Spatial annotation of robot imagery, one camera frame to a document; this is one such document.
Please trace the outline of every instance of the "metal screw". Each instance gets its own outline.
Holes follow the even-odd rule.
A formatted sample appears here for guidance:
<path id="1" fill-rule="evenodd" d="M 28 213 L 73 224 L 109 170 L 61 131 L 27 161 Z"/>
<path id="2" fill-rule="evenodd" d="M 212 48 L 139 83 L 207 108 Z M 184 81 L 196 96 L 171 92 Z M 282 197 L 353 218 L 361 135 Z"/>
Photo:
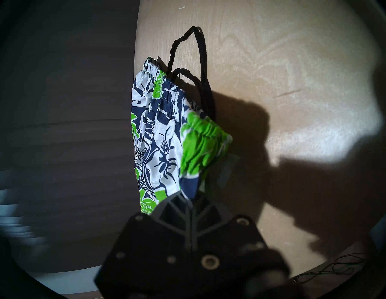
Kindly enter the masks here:
<path id="1" fill-rule="evenodd" d="M 220 265 L 220 260 L 215 255 L 207 254 L 201 259 L 201 265 L 207 270 L 215 270 Z"/>
<path id="2" fill-rule="evenodd" d="M 117 259 L 119 259 L 119 260 L 123 259 L 125 256 L 126 256 L 126 254 L 124 252 L 122 252 L 122 251 L 117 252 L 116 255 L 115 255 L 115 257 Z"/>
<path id="3" fill-rule="evenodd" d="M 249 220 L 245 219 L 245 218 L 238 218 L 236 221 L 237 221 L 238 224 L 241 224 L 241 225 L 244 225 L 244 226 L 248 226 L 249 225 Z"/>
<path id="4" fill-rule="evenodd" d="M 169 263 L 169 264 L 174 264 L 176 262 L 177 258 L 174 256 L 174 255 L 169 255 L 167 258 L 166 258 L 166 261 Z"/>

